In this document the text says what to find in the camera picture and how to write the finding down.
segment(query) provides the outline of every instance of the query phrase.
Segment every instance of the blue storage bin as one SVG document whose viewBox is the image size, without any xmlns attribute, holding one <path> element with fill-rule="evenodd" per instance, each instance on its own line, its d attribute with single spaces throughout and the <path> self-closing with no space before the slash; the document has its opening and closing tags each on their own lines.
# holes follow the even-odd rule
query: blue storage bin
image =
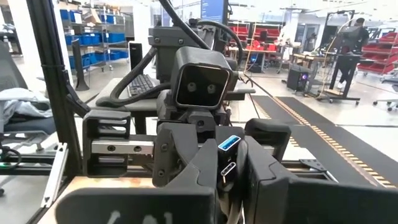
<svg viewBox="0 0 398 224">
<path fill-rule="evenodd" d="M 102 53 L 102 52 L 96 52 L 95 53 L 95 58 L 97 59 L 97 62 L 102 62 L 105 60 L 109 60 L 109 54 L 108 53 Z"/>
<path fill-rule="evenodd" d="M 95 35 L 95 36 L 91 36 L 91 44 L 92 45 L 98 45 L 100 44 L 100 36 L 99 35 Z"/>
<path fill-rule="evenodd" d="M 74 56 L 69 56 L 69 64 L 71 69 L 75 69 L 75 58 Z"/>
<path fill-rule="evenodd" d="M 101 22 L 106 22 L 105 15 L 99 15 L 99 18 L 101 19 Z"/>
<path fill-rule="evenodd" d="M 109 33 L 108 36 L 109 37 L 105 40 L 107 43 L 116 43 L 126 40 L 124 33 Z"/>
<path fill-rule="evenodd" d="M 80 45 L 91 45 L 92 38 L 90 35 L 77 35 L 77 38 L 80 40 Z"/>
<path fill-rule="evenodd" d="M 106 22 L 109 24 L 114 24 L 114 16 L 113 15 L 106 15 Z"/>
<path fill-rule="evenodd" d="M 128 58 L 129 53 L 125 50 L 113 50 L 113 53 L 117 53 L 119 55 L 119 58 Z"/>
<path fill-rule="evenodd" d="M 105 19 L 105 15 L 100 15 L 99 18 L 101 19 L 101 22 L 105 22 L 108 24 L 114 24 L 114 20 L 115 20 L 114 15 L 108 14 L 108 15 L 106 15 L 106 19 Z"/>
<path fill-rule="evenodd" d="M 76 22 L 75 13 L 80 14 L 80 16 L 81 16 L 81 12 L 79 12 L 79 11 L 69 11 L 71 22 Z"/>
<path fill-rule="evenodd" d="M 95 52 L 95 58 L 97 59 L 97 62 L 102 62 L 105 60 L 105 54 L 102 52 Z"/>
<path fill-rule="evenodd" d="M 109 55 L 110 55 L 111 60 L 119 59 L 119 53 L 111 52 Z"/>
<path fill-rule="evenodd" d="M 83 62 L 83 68 L 88 68 L 90 66 L 90 58 L 82 58 L 81 61 Z"/>
<path fill-rule="evenodd" d="M 94 65 L 97 63 L 95 53 L 88 53 L 88 58 L 90 59 L 90 65 Z"/>
<path fill-rule="evenodd" d="M 73 11 L 72 10 L 72 11 L 69 11 L 69 13 L 68 13 L 68 11 L 66 9 L 61 9 L 60 10 L 61 19 L 62 20 L 68 20 L 68 21 L 70 19 L 71 22 L 76 22 L 75 13 L 81 15 L 81 12 L 79 12 L 79 11 Z"/>
<path fill-rule="evenodd" d="M 61 9 L 60 14 L 62 20 L 69 20 L 68 11 L 66 9 Z"/>
<path fill-rule="evenodd" d="M 129 53 L 126 50 L 120 50 L 119 51 L 120 58 L 128 58 Z"/>
<path fill-rule="evenodd" d="M 73 40 L 72 35 L 65 35 L 65 41 L 67 42 L 67 45 L 71 45 Z"/>
</svg>

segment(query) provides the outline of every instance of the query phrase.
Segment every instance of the black box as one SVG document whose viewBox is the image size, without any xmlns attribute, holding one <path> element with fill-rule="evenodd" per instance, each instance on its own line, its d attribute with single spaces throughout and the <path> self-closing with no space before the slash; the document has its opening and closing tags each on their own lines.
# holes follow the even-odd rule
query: black box
<svg viewBox="0 0 398 224">
<path fill-rule="evenodd" d="M 287 88 L 294 91 L 304 91 L 312 71 L 300 65 L 292 65 L 287 75 Z"/>
</svg>

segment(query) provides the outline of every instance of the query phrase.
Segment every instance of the shelving unit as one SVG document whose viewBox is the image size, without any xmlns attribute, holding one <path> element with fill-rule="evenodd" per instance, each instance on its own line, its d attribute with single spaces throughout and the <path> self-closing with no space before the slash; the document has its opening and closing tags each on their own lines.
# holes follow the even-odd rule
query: shelving unit
<svg viewBox="0 0 398 224">
<path fill-rule="evenodd" d="M 96 12 L 100 21 L 92 23 L 83 19 L 92 13 L 92 10 Z M 61 9 L 60 13 L 72 69 L 74 56 L 70 44 L 74 39 L 80 41 L 83 69 L 86 72 L 95 68 L 104 71 L 105 66 L 113 70 L 113 60 L 128 58 L 124 14 L 106 6 L 79 6 L 73 11 Z"/>
<path fill-rule="evenodd" d="M 390 32 L 362 48 L 363 58 L 373 60 L 373 63 L 360 63 L 358 70 L 364 75 L 368 72 L 378 75 L 388 75 L 395 69 L 398 62 L 398 33 Z"/>
</svg>

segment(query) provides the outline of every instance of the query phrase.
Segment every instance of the computer tower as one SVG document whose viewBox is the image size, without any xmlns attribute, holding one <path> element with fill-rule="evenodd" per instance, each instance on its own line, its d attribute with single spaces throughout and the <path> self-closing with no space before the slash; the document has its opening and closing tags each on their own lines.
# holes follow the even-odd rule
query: computer tower
<svg viewBox="0 0 398 224">
<path fill-rule="evenodd" d="M 129 60 L 132 70 L 142 60 L 142 44 L 129 42 Z M 139 71 L 139 74 L 144 74 L 144 70 Z"/>
<path fill-rule="evenodd" d="M 305 91 L 311 70 L 300 65 L 292 65 L 287 75 L 287 88 L 294 91 Z"/>
</svg>

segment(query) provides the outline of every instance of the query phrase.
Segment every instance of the black cable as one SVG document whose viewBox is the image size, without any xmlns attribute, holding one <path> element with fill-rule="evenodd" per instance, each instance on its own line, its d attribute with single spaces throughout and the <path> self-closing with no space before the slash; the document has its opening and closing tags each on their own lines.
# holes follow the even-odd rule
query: black cable
<svg viewBox="0 0 398 224">
<path fill-rule="evenodd" d="M 229 117 L 230 114 L 228 114 L 227 109 L 226 109 L 226 106 L 223 105 L 223 108 L 224 108 L 224 111 L 225 111 L 225 113 L 226 113 L 226 121 L 228 122 L 228 124 L 229 124 L 231 127 L 233 127 L 232 122 L 231 122 L 231 117 Z"/>
<path fill-rule="evenodd" d="M 193 41 L 195 41 L 199 47 L 210 50 L 205 41 L 203 41 L 186 23 L 184 23 L 184 21 L 181 20 L 181 18 L 174 11 L 174 8 L 169 0 L 159 0 L 159 2 L 167 14 L 172 18 L 175 25 L 181 28 L 181 30 L 183 30 L 184 33 L 186 33 Z"/>
<path fill-rule="evenodd" d="M 8 146 L 0 146 L 0 162 L 2 162 L 3 160 L 5 160 L 7 158 L 7 156 L 10 156 L 11 154 L 15 154 L 18 157 L 18 161 L 17 163 L 15 163 L 14 165 L 11 166 L 0 166 L 0 169 L 15 169 L 16 167 L 19 166 L 19 164 L 22 162 L 22 155 L 20 152 L 18 152 L 15 149 L 11 149 Z"/>
<path fill-rule="evenodd" d="M 242 212 L 242 202 L 243 202 L 243 188 L 244 188 L 244 174 L 247 170 L 247 157 L 248 157 L 248 143 L 246 141 L 241 141 L 238 146 L 238 153 L 236 156 L 236 180 L 234 181 L 233 188 L 230 191 L 230 201 L 231 207 L 229 208 L 228 221 L 226 224 L 236 224 L 238 223 L 241 212 Z"/>
<path fill-rule="evenodd" d="M 126 89 L 129 83 L 131 83 L 135 78 L 137 78 L 141 70 L 143 70 L 146 66 L 148 66 L 150 61 L 155 57 L 156 53 L 157 49 L 151 47 L 148 53 L 144 56 L 144 58 L 142 58 L 142 60 L 113 88 L 109 97 L 102 97 L 99 100 L 97 100 L 96 102 L 97 106 L 120 107 L 143 100 L 153 94 L 161 92 L 162 90 L 170 89 L 169 83 L 163 83 L 136 96 L 132 96 L 127 99 L 119 99 L 119 96 L 123 92 L 123 90 Z"/>
<path fill-rule="evenodd" d="M 239 39 L 239 37 L 226 25 L 224 24 L 220 24 L 219 22 L 215 22 L 215 21 L 198 21 L 198 26 L 201 25 L 208 25 L 208 26 L 214 26 L 217 27 L 223 31 L 225 31 L 227 34 L 229 34 L 232 39 L 235 40 L 237 47 L 238 47 L 238 66 L 241 65 L 242 60 L 243 60 L 243 46 L 242 46 L 242 42 Z"/>
<path fill-rule="evenodd" d="M 251 96 L 250 93 L 249 93 L 249 96 L 250 96 L 251 103 L 253 104 L 254 110 L 256 110 L 257 117 L 260 118 L 260 114 L 259 114 L 259 112 L 257 111 L 256 104 L 254 103 L 253 97 Z"/>
</svg>

